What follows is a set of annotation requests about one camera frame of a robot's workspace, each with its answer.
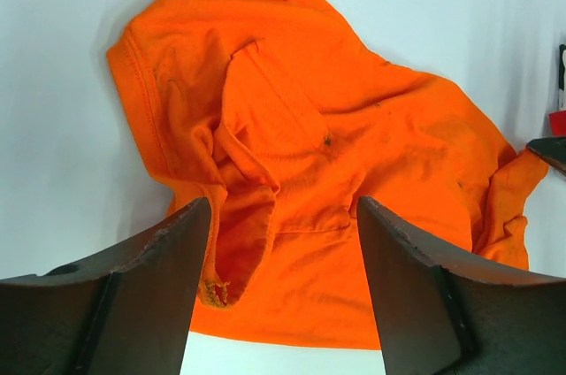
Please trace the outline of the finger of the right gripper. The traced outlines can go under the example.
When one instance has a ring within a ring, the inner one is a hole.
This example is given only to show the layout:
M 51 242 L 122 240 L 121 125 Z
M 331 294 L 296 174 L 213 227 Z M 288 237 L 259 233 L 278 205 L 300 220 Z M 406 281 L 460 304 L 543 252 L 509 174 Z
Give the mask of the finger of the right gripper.
M 566 138 L 564 136 L 533 139 L 527 148 L 562 175 L 566 173 Z

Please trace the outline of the orange t shirt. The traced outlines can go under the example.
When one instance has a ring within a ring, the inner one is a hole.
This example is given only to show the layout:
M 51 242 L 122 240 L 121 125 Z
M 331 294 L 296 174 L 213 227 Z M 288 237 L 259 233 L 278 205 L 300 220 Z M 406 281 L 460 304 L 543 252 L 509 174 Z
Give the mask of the orange t shirt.
M 210 202 L 196 333 L 377 349 L 363 195 L 529 266 L 524 206 L 546 164 L 452 81 L 368 50 L 326 0 L 156 0 L 107 59 L 171 210 Z

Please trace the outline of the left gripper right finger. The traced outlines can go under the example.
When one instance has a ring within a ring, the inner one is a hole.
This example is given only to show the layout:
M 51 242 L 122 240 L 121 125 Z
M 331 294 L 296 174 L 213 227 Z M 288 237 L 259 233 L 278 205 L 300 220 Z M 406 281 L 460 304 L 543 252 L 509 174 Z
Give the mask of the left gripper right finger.
M 368 196 L 357 224 L 387 373 L 564 373 L 564 279 L 460 249 Z

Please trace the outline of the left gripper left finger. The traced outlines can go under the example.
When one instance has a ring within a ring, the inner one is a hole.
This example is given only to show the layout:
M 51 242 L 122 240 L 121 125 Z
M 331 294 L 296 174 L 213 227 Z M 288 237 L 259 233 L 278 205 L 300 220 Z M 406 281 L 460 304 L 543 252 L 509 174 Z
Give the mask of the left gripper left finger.
M 91 256 L 3 279 L 2 373 L 179 373 L 210 219 L 198 198 Z

